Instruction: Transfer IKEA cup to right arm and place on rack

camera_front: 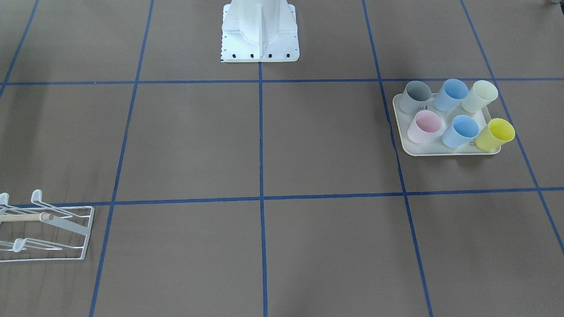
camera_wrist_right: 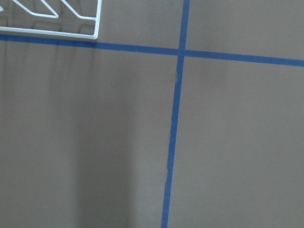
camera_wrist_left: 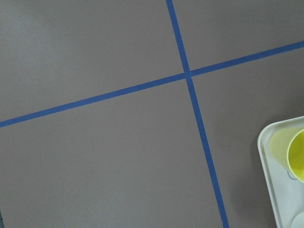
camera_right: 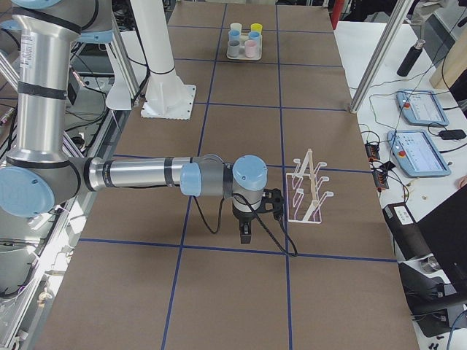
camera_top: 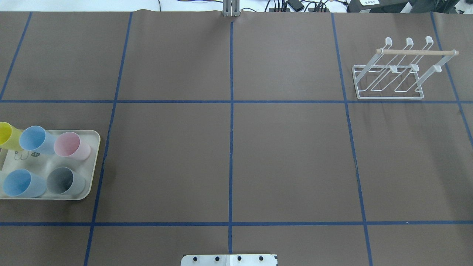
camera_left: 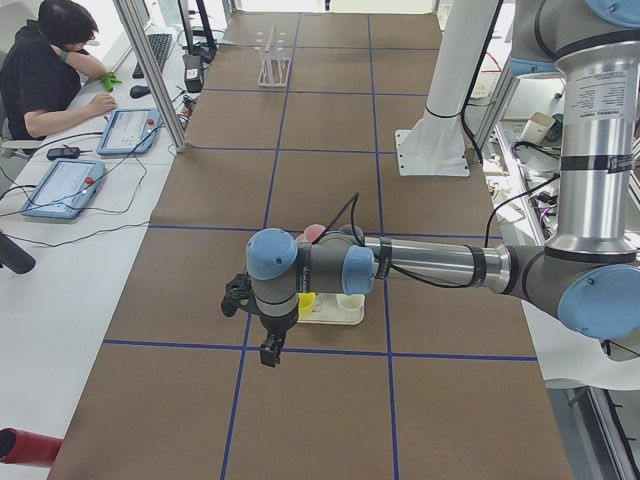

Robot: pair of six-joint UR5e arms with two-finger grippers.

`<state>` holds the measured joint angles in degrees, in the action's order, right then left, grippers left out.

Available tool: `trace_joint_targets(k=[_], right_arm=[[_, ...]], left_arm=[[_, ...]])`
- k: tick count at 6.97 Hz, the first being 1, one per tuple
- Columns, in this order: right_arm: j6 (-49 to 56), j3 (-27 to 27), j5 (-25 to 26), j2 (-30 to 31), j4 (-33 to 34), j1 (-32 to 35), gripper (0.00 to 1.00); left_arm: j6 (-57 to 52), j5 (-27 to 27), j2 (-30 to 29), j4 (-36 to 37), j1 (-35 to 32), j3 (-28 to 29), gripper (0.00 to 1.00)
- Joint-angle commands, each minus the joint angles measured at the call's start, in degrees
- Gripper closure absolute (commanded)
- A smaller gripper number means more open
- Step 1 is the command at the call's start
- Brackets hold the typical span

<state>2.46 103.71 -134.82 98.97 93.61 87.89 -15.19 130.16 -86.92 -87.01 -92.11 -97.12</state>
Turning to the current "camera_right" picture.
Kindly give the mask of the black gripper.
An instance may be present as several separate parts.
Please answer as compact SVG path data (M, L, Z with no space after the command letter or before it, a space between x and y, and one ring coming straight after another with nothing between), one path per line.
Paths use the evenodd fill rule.
M247 209L243 211L238 209L235 205L232 205L233 215L239 221L240 230L240 241L242 244L251 243L251 228L252 221L255 219L255 210Z

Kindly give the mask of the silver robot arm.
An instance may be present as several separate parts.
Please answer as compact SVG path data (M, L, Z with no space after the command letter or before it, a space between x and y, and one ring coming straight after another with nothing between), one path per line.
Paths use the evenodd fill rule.
M216 155L102 160L62 149L73 42L113 38L110 1L16 1L21 29L16 145L1 170L1 208L34 217L84 191L178 187L194 198L233 201L242 243L265 201L266 164L254 155L224 163Z

